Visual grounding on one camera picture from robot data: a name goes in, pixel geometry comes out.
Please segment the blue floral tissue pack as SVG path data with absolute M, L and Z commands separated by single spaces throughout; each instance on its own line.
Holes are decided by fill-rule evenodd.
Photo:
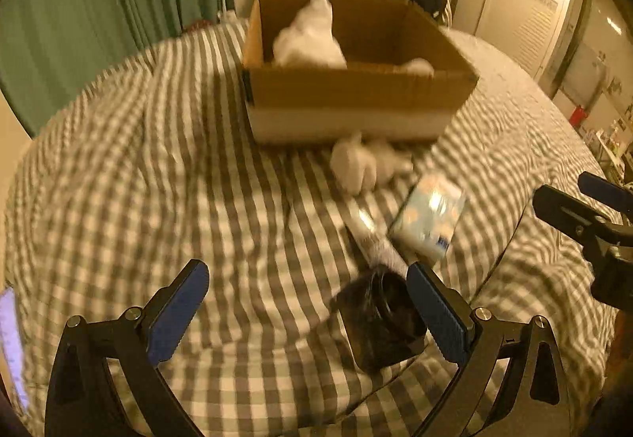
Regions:
M 466 194 L 443 174 L 424 174 L 389 227 L 389 237 L 424 257 L 440 261 L 451 245 Z

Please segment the brown cardboard box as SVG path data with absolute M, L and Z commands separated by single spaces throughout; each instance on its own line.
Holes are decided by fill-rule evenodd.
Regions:
M 407 0 L 330 0 L 346 68 L 282 68 L 273 44 L 309 0 L 256 0 L 243 51 L 244 98 L 255 141 L 316 144 L 359 133 L 435 140 L 479 81 L 467 59 Z M 423 58 L 434 77 L 403 73 Z

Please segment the white tube with barcode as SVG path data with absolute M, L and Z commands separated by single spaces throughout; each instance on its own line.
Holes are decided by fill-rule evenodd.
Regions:
M 409 266 L 397 252 L 392 242 L 389 241 L 389 238 L 378 230 L 368 212 L 364 210 L 353 211 L 345 219 L 345 227 L 348 228 L 369 266 L 372 268 L 386 267 L 402 278 L 407 276 Z

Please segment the grey checkered bed blanket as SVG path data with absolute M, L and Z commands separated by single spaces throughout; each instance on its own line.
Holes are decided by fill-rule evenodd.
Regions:
M 144 305 L 193 258 L 209 290 L 161 371 L 208 436 L 408 436 L 454 374 L 434 345 L 368 376 L 356 369 L 334 296 L 358 277 L 343 220 L 387 226 L 415 184 L 351 197 L 326 148 L 274 149 L 251 136 L 241 84 L 245 24 L 168 40 L 102 73 L 32 142 L 6 204 L 6 281 L 16 295 L 21 420 L 42 435 L 66 321 Z M 595 301 L 574 241 L 536 218 L 535 189 L 577 194 L 599 165 L 512 59 L 449 38 L 479 83 L 415 174 L 466 194 L 437 274 L 506 320 L 545 316 L 568 376 L 572 423 L 601 394 L 615 311 Z

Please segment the white knit glove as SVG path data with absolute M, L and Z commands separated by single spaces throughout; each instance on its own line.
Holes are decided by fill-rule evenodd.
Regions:
M 330 0 L 309 0 L 273 44 L 274 64 L 282 68 L 346 68 L 347 60 L 333 35 Z

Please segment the red fire extinguisher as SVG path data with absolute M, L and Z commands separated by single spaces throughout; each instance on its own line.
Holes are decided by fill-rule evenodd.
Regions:
M 572 112 L 569 122 L 574 129 L 580 127 L 583 121 L 586 119 L 587 113 L 583 106 L 576 106 L 574 112 Z

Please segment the black round jar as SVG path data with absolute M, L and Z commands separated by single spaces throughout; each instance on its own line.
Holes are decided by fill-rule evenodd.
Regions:
M 421 354 L 427 327 L 407 283 L 385 266 L 372 269 L 338 293 L 342 317 L 357 367 L 374 375 Z

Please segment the green curtain left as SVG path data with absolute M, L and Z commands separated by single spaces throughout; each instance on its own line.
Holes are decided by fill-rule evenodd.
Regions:
M 106 68 L 234 0 L 1 0 L 1 92 L 28 135 Z

